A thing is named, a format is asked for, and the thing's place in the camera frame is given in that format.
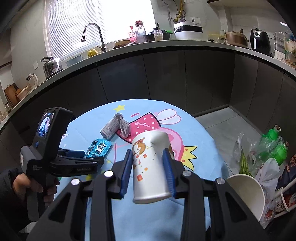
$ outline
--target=white rice cooker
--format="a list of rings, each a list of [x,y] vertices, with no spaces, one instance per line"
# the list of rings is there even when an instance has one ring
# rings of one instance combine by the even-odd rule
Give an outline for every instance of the white rice cooker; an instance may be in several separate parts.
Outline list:
[[[180,22],[174,24],[176,39],[203,40],[202,27],[200,23]]]

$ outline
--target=table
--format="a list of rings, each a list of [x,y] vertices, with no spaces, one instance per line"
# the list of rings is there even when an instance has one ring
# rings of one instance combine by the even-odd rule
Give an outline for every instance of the table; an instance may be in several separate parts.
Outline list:
[[[159,130],[168,133],[174,156],[186,169],[209,180],[228,177],[228,168],[219,155],[214,140],[202,125],[185,111],[163,101],[123,100],[90,110],[69,124],[60,147],[86,151],[94,139],[102,138],[101,128],[116,113],[123,114],[124,119],[130,122],[131,137],[124,139],[118,132],[111,138],[113,147],[106,156],[100,172],[110,170],[114,162],[124,159],[127,149],[131,149],[130,143],[134,136],[146,130]],[[180,240],[184,199],[168,198],[146,205],[134,204],[132,175],[133,172],[124,199],[112,200],[116,239],[119,241]],[[89,176],[78,178],[84,181],[89,179]],[[72,177],[62,178],[58,193],[72,179]],[[89,227],[89,206],[86,227]],[[207,229],[210,225],[207,198],[205,198],[205,214]],[[89,240],[88,228],[85,236],[86,240]]]

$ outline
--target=window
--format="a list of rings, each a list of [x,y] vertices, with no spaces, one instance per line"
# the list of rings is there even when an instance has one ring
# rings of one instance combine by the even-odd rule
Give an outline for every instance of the window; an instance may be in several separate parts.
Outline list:
[[[129,26],[142,20],[147,33],[155,27],[150,0],[46,0],[46,33],[53,57],[64,60],[101,45],[99,31],[90,25],[86,41],[81,42],[88,23],[100,26],[104,43],[128,38]]]

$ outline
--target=device screen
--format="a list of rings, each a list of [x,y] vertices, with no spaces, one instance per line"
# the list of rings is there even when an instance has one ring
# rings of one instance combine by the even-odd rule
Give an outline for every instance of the device screen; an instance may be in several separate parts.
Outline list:
[[[44,139],[46,138],[50,125],[52,123],[52,120],[54,118],[54,115],[55,115],[55,111],[46,112],[43,114],[39,127],[37,129],[37,133],[36,133],[37,136],[40,136]]]

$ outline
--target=kitchen sink faucet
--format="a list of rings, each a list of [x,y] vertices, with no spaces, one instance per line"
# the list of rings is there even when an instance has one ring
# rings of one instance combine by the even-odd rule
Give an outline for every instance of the kitchen sink faucet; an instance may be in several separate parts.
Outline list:
[[[86,27],[87,27],[88,25],[95,25],[95,26],[98,28],[98,30],[99,30],[99,34],[100,34],[100,38],[101,38],[101,43],[102,43],[102,46],[101,46],[100,48],[101,48],[101,50],[102,50],[103,52],[106,52],[107,49],[106,49],[106,46],[105,46],[105,44],[104,44],[104,40],[103,40],[103,36],[102,36],[101,29],[100,29],[100,27],[99,27],[96,23],[88,23],[87,25],[85,25],[85,27],[84,27],[84,29],[83,29],[83,34],[82,34],[81,42],[85,42],[85,41],[86,41],[86,40],[85,40],[85,33],[86,33]]]

